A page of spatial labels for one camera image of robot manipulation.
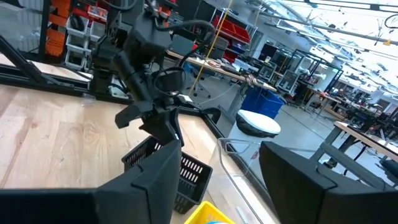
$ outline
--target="black wire basket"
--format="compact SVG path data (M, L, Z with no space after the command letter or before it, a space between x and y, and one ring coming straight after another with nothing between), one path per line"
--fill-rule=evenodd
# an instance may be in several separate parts
M137 147L122 158L124 171L134 167L140 161L158 151L162 146L152 136L145 139ZM194 205L199 205L206 192L213 169L199 160L182 152L180 182L174 201L174 210L185 214Z

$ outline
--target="blue bin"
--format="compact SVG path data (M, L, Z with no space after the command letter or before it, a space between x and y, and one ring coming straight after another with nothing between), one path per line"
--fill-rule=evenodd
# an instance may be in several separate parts
M248 90L241 109L263 114L274 119L283 104L283 101L271 91L255 87Z

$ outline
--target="gray floor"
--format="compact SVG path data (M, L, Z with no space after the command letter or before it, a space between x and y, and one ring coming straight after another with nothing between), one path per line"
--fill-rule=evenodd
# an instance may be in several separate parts
M211 93L211 97L217 97L220 94L222 96L217 97L217 99L208 101L207 93L198 90L198 96L192 96L193 101L197 103L204 102L203 107L217 107L218 105L228 108L234 98L238 86L229 86L227 80L219 80L213 77L206 77L204 80L200 80L202 85ZM333 129L333 120L336 120L332 115L327 112L323 112L321 116L316 117L315 114L310 114L305 112L300 108L295 108L293 106L284 105L276 116L275 121L281 127L281 132L274 139L270 139L281 146L298 149L295 150L297 154L303 157L309 158L318 149L320 144L325 140ZM233 123L230 123L224 116L221 116L217 123L217 127L224 134L228 136ZM334 146L339 147L348 135L341 135L335 142ZM354 146L351 146L346 152L351 158L354 158L362 148L362 144L359 142ZM387 178L384 171L377 166L379 164L382 154L376 154L373 149L368 149L365 153L357 160L362 166L370 170L372 173L376 174L378 177L382 178L386 183L392 185L393 183ZM321 160L328 159L328 156L323 156ZM258 161L252 162L251 167L256 171L258 176L261 176L261 171L259 168ZM338 165L334 168L334 171L342 174L344 172L344 167ZM352 179L358 179L355 175L350 172L347 174L348 177Z

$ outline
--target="black plastic basket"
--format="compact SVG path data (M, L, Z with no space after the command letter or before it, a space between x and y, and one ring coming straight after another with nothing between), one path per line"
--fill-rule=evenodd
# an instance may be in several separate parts
M158 151L162 146L153 137L146 138L122 158L124 171ZM205 194L213 169L182 152L180 182L174 202L174 210L185 214L194 205L199 205Z

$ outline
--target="yellow bin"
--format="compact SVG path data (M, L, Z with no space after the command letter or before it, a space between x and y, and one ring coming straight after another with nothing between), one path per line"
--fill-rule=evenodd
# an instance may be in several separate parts
M227 216L220 212L210 202L202 202L184 224L207 224L221 222L234 224Z

